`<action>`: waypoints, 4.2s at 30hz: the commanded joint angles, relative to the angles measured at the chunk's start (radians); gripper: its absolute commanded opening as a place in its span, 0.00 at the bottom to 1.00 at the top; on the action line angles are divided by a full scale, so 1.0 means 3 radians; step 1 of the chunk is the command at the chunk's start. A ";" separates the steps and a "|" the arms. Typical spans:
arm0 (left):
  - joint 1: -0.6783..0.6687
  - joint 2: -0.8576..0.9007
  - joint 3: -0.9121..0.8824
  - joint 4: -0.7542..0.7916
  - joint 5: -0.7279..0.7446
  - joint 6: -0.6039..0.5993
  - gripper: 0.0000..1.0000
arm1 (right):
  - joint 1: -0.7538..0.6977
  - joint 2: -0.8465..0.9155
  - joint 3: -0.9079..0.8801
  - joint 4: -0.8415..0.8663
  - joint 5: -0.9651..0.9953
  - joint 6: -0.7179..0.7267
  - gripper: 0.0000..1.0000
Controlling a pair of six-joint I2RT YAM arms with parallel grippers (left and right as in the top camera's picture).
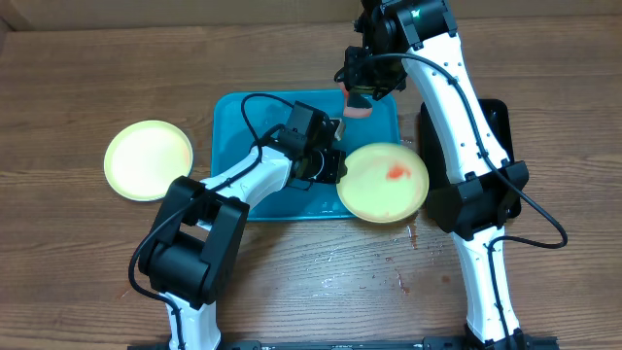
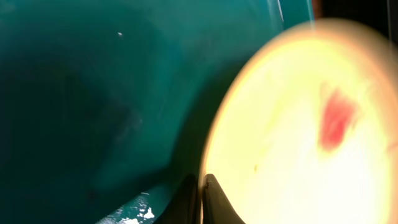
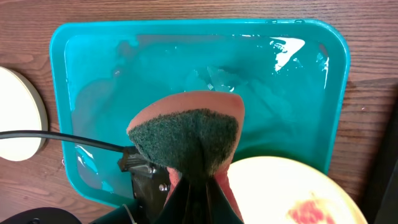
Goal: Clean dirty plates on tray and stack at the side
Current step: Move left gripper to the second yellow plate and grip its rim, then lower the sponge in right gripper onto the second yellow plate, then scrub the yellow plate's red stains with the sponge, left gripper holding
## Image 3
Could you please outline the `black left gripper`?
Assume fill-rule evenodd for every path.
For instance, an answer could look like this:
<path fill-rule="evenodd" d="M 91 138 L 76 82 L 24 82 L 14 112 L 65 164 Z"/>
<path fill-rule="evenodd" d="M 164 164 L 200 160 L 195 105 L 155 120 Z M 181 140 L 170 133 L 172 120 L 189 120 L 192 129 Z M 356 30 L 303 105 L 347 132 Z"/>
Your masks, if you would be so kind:
<path fill-rule="evenodd" d="M 127 151 L 123 152 L 118 165 L 131 176 L 133 201 L 90 224 L 154 223 L 164 209 L 170 190 L 167 169 L 149 162 L 139 152 Z"/>

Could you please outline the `yellow plate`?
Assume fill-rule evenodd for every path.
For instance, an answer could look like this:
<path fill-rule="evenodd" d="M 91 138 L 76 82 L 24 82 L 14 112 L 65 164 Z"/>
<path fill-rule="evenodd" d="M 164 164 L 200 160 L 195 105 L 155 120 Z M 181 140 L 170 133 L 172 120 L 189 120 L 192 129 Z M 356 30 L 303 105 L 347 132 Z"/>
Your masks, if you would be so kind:
<path fill-rule="evenodd" d="M 1 67 L 1 131 L 47 131 L 47 112 L 36 88 L 20 73 Z M 1 157 L 9 161 L 31 158 L 45 143 L 41 138 L 1 140 Z"/>
<path fill-rule="evenodd" d="M 245 223 L 367 223 L 336 182 L 301 162 L 251 157 L 232 163 L 228 178 Z"/>

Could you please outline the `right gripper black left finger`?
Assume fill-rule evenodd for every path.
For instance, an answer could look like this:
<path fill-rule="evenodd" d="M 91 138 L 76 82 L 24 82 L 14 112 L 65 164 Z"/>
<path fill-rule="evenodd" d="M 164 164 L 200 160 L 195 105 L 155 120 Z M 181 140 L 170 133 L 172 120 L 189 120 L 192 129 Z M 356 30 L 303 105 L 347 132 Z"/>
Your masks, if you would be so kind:
<path fill-rule="evenodd" d="M 199 188 L 181 178 L 154 224 L 198 224 Z"/>

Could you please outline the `pink green sponge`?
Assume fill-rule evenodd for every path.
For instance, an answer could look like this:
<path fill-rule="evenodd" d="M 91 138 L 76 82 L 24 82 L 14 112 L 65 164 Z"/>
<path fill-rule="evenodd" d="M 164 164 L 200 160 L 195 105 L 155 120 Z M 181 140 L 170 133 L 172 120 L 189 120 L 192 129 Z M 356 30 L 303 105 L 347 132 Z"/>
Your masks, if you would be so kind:
<path fill-rule="evenodd" d="M 171 186 L 166 202 L 181 178 L 199 190 L 214 178 L 243 221 L 227 174 L 244 114 L 242 98 L 233 93 L 179 93 L 144 108 L 131 120 L 127 134 L 146 160 L 168 170 Z"/>

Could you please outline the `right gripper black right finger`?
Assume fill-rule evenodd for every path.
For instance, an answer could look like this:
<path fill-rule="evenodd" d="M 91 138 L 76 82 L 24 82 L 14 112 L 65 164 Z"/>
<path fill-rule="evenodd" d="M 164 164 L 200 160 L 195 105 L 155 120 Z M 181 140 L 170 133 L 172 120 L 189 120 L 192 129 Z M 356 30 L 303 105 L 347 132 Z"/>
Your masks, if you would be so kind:
<path fill-rule="evenodd" d="M 200 224 L 243 224 L 214 178 L 198 191 L 197 209 Z"/>

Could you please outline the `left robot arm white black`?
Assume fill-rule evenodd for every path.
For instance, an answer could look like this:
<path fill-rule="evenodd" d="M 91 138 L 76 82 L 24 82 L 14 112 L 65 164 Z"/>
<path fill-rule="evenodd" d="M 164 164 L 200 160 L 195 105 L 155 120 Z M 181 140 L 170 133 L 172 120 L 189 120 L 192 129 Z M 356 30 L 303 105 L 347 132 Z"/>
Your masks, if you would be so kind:
<path fill-rule="evenodd" d="M 121 172 L 131 176 L 133 201 L 121 205 L 92 224 L 154 223 L 163 210 L 170 190 L 166 168 L 151 163 L 142 155 L 124 154 L 118 161 Z M 4 221 L 6 224 L 79 224 L 72 213 L 60 208 L 42 207 L 18 213 Z"/>

